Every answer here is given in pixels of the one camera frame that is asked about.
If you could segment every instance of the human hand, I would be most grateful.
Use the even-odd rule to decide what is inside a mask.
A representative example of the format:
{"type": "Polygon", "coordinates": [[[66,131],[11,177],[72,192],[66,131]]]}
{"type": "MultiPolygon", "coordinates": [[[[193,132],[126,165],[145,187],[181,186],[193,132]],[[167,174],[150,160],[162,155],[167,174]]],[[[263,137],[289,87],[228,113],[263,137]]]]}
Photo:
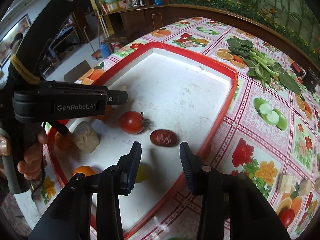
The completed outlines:
{"type": "MultiPolygon", "coordinates": [[[[43,144],[48,142],[47,134],[43,128],[37,135],[38,141],[30,146],[23,154],[23,161],[18,163],[18,171],[26,179],[35,179],[41,171],[43,144]]],[[[0,136],[0,156],[8,156],[11,152],[10,140],[0,136]]]]}

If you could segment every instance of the yellow hair tie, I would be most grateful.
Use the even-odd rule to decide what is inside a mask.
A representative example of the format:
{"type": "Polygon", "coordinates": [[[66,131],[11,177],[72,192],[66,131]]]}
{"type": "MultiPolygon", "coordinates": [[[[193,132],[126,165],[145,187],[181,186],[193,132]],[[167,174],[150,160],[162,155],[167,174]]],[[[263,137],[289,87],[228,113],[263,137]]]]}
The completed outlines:
{"type": "Polygon", "coordinates": [[[40,78],[36,77],[29,70],[27,70],[15,54],[11,56],[10,62],[27,83],[30,85],[39,84],[40,78]]]}

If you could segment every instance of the tablecloth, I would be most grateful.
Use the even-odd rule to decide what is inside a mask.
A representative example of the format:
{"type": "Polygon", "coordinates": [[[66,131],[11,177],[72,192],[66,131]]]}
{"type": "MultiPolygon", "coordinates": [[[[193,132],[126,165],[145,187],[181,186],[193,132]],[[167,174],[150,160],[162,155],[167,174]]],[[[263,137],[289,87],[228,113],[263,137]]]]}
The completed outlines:
{"type": "MultiPolygon", "coordinates": [[[[151,41],[201,53],[238,71],[236,93],[213,139],[211,153],[205,163],[226,174],[245,172],[275,211],[282,207],[292,208],[295,217],[287,231],[292,239],[298,237],[319,207],[320,193],[314,191],[314,183],[320,178],[319,86],[316,93],[311,94],[290,68],[292,60],[271,44],[232,26],[203,17],[181,20],[135,40],[106,58],[104,70],[151,41]],[[227,40],[231,37],[250,40],[255,49],[275,59],[296,80],[302,94],[299,96],[288,91],[276,79],[271,79],[264,93],[260,81],[246,75],[247,67],[229,60],[227,54],[217,53],[227,51],[227,40]],[[255,98],[262,98],[274,109],[280,110],[288,121],[287,129],[282,131],[267,124],[254,108],[255,98]],[[311,179],[311,192],[304,196],[277,193],[281,174],[294,175],[291,192],[297,190],[296,184],[311,179]]],[[[47,147],[44,147],[44,160],[46,179],[36,200],[40,214],[61,190],[47,147]]],[[[184,185],[129,239],[195,239],[201,201],[201,197],[193,196],[184,185]]],[[[268,228],[261,230],[268,233],[268,228]]],[[[229,239],[229,236],[230,222],[227,220],[225,239],[229,239]]]]}

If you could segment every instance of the red tray rim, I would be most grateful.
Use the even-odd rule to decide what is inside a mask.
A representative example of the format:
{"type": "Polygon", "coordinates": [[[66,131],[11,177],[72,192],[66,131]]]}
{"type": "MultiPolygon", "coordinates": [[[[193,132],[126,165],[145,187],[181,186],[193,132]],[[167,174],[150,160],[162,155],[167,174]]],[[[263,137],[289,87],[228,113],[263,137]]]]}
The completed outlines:
{"type": "MultiPolygon", "coordinates": [[[[196,153],[197,155],[201,156],[203,160],[205,160],[210,153],[211,150],[211,141],[217,132],[220,124],[223,121],[224,116],[226,115],[226,112],[231,104],[232,98],[234,96],[234,93],[236,91],[237,83],[238,83],[238,72],[219,61],[216,61],[215,59],[209,58],[205,55],[187,50],[187,49],[182,49],[178,48],[169,44],[164,44],[160,42],[148,42],[147,44],[141,46],[122,60],[120,60],[118,63],[113,65],[110,69],[108,69],[103,75],[101,75],[92,85],[99,85],[103,86],[110,78],[115,76],[119,71],[121,71],[124,67],[126,67],[129,63],[137,59],[139,56],[147,52],[148,50],[152,48],[158,48],[158,49],[165,49],[167,51],[173,52],[175,54],[187,57],[191,60],[197,61],[203,65],[206,65],[228,77],[231,78],[231,88],[230,91],[227,95],[227,98],[222,105],[222,108],[217,115],[216,121],[213,123],[213,126],[208,133],[206,139],[204,140],[203,144],[199,148],[198,152],[196,153]]],[[[66,124],[69,120],[62,120],[60,121],[61,123],[66,124]]],[[[57,156],[55,155],[54,152],[54,136],[56,134],[56,130],[54,128],[51,128],[49,133],[48,133],[48,153],[50,160],[52,162],[52,167],[53,170],[56,173],[56,176],[58,178],[58,181],[61,185],[61,187],[64,187],[67,183],[68,180],[62,171],[62,168],[60,166],[60,163],[58,161],[57,156]]],[[[178,179],[173,183],[173,185],[170,187],[168,192],[161,198],[161,200],[142,218],[140,219],[132,228],[130,228],[128,231],[124,232],[124,238],[128,239],[131,237],[133,234],[135,234],[139,229],[141,229],[152,217],[153,215],[157,212],[157,210],[174,194],[176,191],[182,186],[184,183],[184,175],[183,173],[180,174],[178,179]]],[[[96,230],[96,218],[91,214],[91,226],[96,230]]]]}

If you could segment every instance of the blue bottle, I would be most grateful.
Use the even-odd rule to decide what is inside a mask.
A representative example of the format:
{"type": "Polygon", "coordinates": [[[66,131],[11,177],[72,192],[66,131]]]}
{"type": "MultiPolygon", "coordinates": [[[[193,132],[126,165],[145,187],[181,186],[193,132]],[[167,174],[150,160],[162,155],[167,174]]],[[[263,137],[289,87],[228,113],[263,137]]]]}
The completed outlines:
{"type": "Polygon", "coordinates": [[[111,54],[108,46],[104,41],[100,43],[100,51],[104,58],[109,57],[111,54]]]}

